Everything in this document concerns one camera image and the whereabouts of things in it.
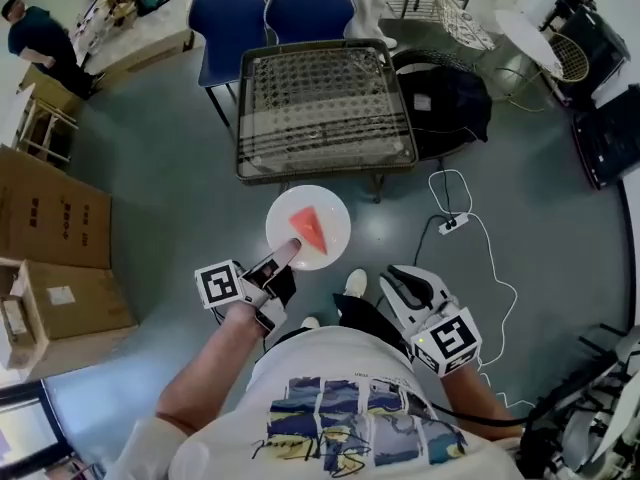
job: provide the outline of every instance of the man in dark shirt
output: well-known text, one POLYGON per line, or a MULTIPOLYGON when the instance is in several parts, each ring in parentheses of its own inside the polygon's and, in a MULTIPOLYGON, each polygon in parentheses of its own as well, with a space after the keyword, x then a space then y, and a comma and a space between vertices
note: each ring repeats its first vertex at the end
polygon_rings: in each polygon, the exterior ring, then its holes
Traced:
POLYGON ((40 71, 58 80, 81 98, 88 98, 99 76, 78 66, 68 32, 49 11, 25 8, 22 0, 9 0, 2 16, 11 23, 9 51, 32 62, 40 71))

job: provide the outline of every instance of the graphic print on shirt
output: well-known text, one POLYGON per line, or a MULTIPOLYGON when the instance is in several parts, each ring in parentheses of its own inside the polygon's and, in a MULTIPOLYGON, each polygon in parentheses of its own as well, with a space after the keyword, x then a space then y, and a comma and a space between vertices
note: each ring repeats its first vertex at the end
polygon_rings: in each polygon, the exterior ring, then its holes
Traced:
POLYGON ((458 429, 434 420, 419 397, 397 384, 296 378, 272 403, 267 439, 255 443, 252 458, 320 459, 324 471, 341 478, 420 458, 443 464, 464 455, 466 445, 458 429))

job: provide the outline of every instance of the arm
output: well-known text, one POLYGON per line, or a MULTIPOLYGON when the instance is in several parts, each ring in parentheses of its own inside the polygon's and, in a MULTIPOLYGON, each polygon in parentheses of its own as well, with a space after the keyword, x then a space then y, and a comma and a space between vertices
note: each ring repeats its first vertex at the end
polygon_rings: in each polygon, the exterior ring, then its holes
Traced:
POLYGON ((53 57, 49 57, 48 55, 42 55, 31 48, 27 48, 26 46, 20 52, 20 58, 28 60, 29 62, 34 62, 36 64, 43 64, 44 66, 50 68, 52 67, 56 60, 53 57))
POLYGON ((200 354, 164 389, 156 416, 189 435, 211 423, 263 336, 255 309, 235 304, 200 354))
MULTIPOLYGON (((454 412, 494 420, 513 419, 513 416, 491 392, 472 364, 466 364, 443 377, 442 386, 454 412)), ((489 427, 463 419, 458 420, 458 424, 460 428, 489 441, 522 435, 522 427, 520 426, 489 427)))

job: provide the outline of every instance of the black pants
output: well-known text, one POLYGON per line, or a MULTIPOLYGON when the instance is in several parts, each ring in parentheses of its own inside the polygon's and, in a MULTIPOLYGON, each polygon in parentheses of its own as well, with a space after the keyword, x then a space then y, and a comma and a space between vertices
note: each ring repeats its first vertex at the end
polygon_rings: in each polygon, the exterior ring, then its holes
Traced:
POLYGON ((90 96, 94 77, 76 64, 75 57, 56 59, 51 69, 43 71, 76 96, 82 99, 90 96))
MULTIPOLYGON (((387 345, 391 345, 393 348, 399 350, 407 358, 409 357, 405 341, 398 329, 382 316, 382 313, 373 307, 372 304, 358 297, 339 295, 337 293, 333 294, 333 301, 342 313, 340 326, 371 334, 371 336, 375 336, 387 345)), ((291 331, 280 338, 274 347, 308 330, 307 327, 301 327, 300 329, 291 331)))

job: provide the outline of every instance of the paper label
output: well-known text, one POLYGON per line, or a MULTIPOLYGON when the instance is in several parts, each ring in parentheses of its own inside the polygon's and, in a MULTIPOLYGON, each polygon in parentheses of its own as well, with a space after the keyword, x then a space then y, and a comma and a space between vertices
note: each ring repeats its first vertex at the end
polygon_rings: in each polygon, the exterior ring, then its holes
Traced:
POLYGON ((63 304, 73 304, 76 299, 73 298, 70 286, 56 286, 55 288, 47 288, 49 293, 49 301, 54 306, 62 306, 63 304))
POLYGON ((426 94, 414 94, 413 95, 413 108, 416 110, 431 111, 431 98, 426 94))
POLYGON ((20 305, 15 300, 5 300, 4 310, 7 313, 7 320, 9 320, 9 327, 14 335, 26 334, 27 326, 22 318, 22 311, 20 311, 20 305))

